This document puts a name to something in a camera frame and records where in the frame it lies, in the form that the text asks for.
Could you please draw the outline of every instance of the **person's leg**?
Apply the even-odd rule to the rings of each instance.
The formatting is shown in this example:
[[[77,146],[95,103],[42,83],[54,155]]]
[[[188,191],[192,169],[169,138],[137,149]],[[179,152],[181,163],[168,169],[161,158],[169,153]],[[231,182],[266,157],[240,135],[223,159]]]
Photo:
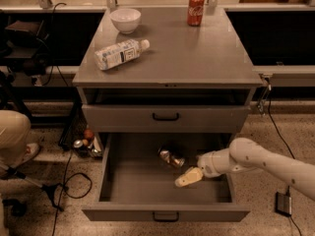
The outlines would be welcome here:
[[[0,110],[0,162],[17,167],[24,159],[29,118],[16,111]]]

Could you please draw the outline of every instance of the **white robotic hand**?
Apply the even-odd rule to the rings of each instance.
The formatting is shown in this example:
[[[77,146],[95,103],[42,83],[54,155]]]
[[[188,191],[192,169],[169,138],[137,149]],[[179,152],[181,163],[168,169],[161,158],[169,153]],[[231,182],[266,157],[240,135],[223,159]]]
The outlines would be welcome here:
[[[192,184],[203,176],[212,178],[260,168],[315,201],[314,165],[270,152],[249,139],[238,138],[229,148],[205,153],[199,156],[197,165],[177,178],[176,186]]]

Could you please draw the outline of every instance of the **white bowl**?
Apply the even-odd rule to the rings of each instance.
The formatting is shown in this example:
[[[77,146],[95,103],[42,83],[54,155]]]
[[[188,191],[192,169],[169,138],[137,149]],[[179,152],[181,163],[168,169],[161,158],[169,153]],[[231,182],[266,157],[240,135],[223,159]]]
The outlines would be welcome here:
[[[141,13],[135,9],[118,9],[109,16],[114,26],[125,34],[133,32],[141,20]]]

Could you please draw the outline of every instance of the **black handle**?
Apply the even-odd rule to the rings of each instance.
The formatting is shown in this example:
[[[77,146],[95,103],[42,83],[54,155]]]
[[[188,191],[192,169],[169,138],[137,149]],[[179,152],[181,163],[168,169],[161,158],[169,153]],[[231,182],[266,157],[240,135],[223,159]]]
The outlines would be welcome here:
[[[176,113],[173,117],[158,117],[155,113],[153,113],[152,118],[154,118],[156,121],[173,122],[179,119],[179,113]]]
[[[171,218],[171,219],[157,218],[157,216],[158,216],[158,212],[157,213],[153,212],[153,219],[155,222],[177,222],[179,219],[179,212],[177,211],[175,214],[175,218]]]

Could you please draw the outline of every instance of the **cabinet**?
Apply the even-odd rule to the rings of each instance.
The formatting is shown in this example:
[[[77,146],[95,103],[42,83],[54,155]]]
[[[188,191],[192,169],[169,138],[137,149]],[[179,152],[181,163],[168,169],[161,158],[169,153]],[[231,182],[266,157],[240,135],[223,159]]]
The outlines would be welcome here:
[[[196,155],[227,146],[242,128],[259,76],[222,8],[200,28],[188,27],[186,8],[139,8],[140,26],[120,34],[106,11],[73,84],[90,127],[103,145],[97,201],[83,207],[90,220],[240,221],[228,175],[178,189],[174,180]],[[103,72],[93,55],[129,38],[146,38],[149,51]],[[158,158],[174,144],[186,158],[180,169]]]

